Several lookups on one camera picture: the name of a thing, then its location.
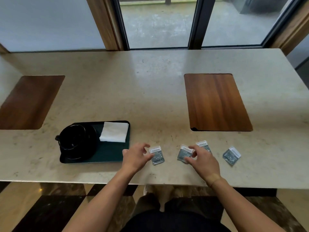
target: dark green tray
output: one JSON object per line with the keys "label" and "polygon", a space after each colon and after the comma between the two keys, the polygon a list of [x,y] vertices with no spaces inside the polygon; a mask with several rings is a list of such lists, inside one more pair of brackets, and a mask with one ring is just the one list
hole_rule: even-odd
{"label": "dark green tray", "polygon": [[123,159],[122,150],[129,149],[130,142],[130,123],[128,121],[108,121],[108,122],[119,122],[128,123],[128,133],[126,142],[101,142],[99,137],[101,136],[104,121],[100,122],[80,122],[78,124],[89,124],[95,128],[97,134],[98,146],[95,154],[88,160],[70,160],[67,159],[63,154],[60,155],[60,162],[63,164],[72,163],[96,163],[96,162],[121,162]]}

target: sugar packet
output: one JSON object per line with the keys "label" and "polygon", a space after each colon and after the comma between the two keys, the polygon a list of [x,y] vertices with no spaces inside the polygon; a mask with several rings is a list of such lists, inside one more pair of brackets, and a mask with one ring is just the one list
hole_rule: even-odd
{"label": "sugar packet", "polygon": [[211,152],[211,149],[209,148],[207,141],[201,141],[201,142],[197,142],[196,145],[198,145],[199,147],[202,147],[204,149],[206,149],[207,151]]}
{"label": "sugar packet", "polygon": [[149,152],[151,154],[154,154],[154,157],[151,159],[153,165],[161,164],[161,163],[164,162],[164,157],[163,157],[162,150],[161,150],[160,146],[150,148]]}
{"label": "sugar packet", "polygon": [[182,162],[184,162],[185,164],[187,164],[187,162],[184,160],[184,158],[187,157],[191,157],[193,154],[194,149],[190,149],[188,148],[188,146],[186,145],[181,145],[178,156],[177,156],[177,160],[180,160]]}
{"label": "sugar packet", "polygon": [[223,154],[223,159],[225,159],[231,165],[234,165],[240,157],[241,157],[241,154],[233,146],[231,146]]}

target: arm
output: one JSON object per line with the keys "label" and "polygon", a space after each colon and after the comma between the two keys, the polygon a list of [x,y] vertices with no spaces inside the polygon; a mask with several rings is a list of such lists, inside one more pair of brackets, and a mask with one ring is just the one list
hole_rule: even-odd
{"label": "arm", "polygon": [[136,143],[129,150],[122,151],[121,169],[62,232],[106,231],[130,180],[153,157],[152,154],[143,155],[147,152],[145,147],[150,146]]}
{"label": "arm", "polygon": [[197,145],[189,148],[195,149],[192,157],[197,159],[185,157],[185,160],[213,189],[239,232],[284,232],[220,176],[219,163],[210,152]]}

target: white napkin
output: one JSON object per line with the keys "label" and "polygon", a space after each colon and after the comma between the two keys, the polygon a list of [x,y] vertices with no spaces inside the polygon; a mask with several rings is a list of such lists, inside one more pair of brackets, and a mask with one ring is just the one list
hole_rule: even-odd
{"label": "white napkin", "polygon": [[100,141],[126,142],[128,123],[104,122]]}

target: person's right arm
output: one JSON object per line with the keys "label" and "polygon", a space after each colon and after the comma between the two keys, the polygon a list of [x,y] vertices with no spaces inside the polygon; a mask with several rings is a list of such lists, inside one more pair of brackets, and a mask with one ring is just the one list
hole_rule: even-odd
{"label": "person's right arm", "polygon": [[189,148],[195,149],[192,157],[197,159],[184,159],[216,193],[239,232],[285,232],[220,176],[219,163],[210,152],[197,145]]}

